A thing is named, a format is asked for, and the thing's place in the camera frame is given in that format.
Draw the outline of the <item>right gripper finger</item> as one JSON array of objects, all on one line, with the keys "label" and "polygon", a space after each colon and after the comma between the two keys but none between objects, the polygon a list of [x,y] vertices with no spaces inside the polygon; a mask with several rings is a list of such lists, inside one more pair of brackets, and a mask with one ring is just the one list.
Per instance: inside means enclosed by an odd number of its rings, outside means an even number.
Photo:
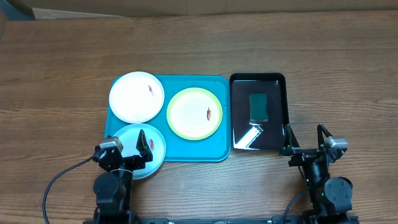
[{"label": "right gripper finger", "polygon": [[284,126],[284,137],[283,150],[300,149],[299,143],[289,123]]},{"label": "right gripper finger", "polygon": [[341,150],[345,152],[348,149],[348,142],[344,138],[334,137],[323,124],[317,126],[317,140],[320,149]]}]

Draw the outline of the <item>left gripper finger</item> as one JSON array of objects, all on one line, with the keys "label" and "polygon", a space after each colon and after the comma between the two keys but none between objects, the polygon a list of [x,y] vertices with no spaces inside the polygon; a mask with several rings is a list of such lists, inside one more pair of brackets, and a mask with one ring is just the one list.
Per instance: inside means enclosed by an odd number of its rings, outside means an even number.
[{"label": "left gripper finger", "polygon": [[152,155],[152,151],[150,149],[150,146],[148,145],[148,142],[146,140],[146,135],[145,135],[145,132],[143,129],[141,129],[139,131],[136,149],[139,151],[141,156],[151,156]]},{"label": "left gripper finger", "polygon": [[115,147],[116,149],[119,150],[119,152],[123,151],[122,142],[117,136],[108,136],[99,144],[99,147],[102,149]]}]

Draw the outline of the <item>white round plate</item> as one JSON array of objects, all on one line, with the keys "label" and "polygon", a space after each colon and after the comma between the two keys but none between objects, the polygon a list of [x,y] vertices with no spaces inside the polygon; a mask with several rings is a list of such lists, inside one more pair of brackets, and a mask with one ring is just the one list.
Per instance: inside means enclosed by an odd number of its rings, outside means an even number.
[{"label": "white round plate", "polygon": [[147,72],[131,72],[121,76],[109,93],[111,111],[127,123],[144,123],[154,118],[164,100],[161,82]]}]

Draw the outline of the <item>green dish sponge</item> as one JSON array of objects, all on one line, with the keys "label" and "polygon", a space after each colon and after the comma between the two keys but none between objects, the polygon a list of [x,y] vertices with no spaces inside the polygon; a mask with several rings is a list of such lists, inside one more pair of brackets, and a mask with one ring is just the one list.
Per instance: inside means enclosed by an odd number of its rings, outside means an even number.
[{"label": "green dish sponge", "polygon": [[268,121],[267,94],[251,93],[250,102],[250,122],[262,123]]}]

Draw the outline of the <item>yellow-green round plate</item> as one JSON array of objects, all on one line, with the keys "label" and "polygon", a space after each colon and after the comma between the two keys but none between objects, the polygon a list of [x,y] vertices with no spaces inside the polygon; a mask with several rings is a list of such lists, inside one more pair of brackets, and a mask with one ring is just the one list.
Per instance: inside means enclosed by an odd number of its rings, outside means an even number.
[{"label": "yellow-green round plate", "polygon": [[204,88],[186,88],[175,94],[167,106],[167,122],[171,130],[192,141],[214,134],[222,119],[219,99]]}]

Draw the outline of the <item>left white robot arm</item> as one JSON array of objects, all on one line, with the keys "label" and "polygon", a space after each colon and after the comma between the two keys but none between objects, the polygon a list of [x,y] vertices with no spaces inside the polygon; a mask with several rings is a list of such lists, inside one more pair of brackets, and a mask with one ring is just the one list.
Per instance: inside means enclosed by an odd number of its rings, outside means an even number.
[{"label": "left white robot arm", "polygon": [[94,184],[96,194],[95,223],[138,224],[142,221],[131,210],[131,190],[135,170],[144,169],[153,160],[152,152],[143,130],[136,142],[138,155],[123,157],[123,145],[119,138],[108,137],[95,147],[93,161],[105,170]]}]

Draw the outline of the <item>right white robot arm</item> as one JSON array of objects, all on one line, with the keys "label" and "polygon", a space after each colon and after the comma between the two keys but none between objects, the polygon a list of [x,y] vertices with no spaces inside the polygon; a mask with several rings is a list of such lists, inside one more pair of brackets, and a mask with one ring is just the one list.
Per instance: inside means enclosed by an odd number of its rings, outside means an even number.
[{"label": "right white robot arm", "polygon": [[[289,166],[298,167],[306,189],[297,194],[287,205],[282,223],[358,223],[351,217],[353,184],[346,177],[330,177],[330,164],[340,159],[348,150],[345,138],[333,136],[323,124],[317,126],[318,147],[301,149],[289,124],[285,125],[285,142],[279,151],[288,156]],[[288,217],[291,206],[308,195],[312,209],[301,216]]]}]

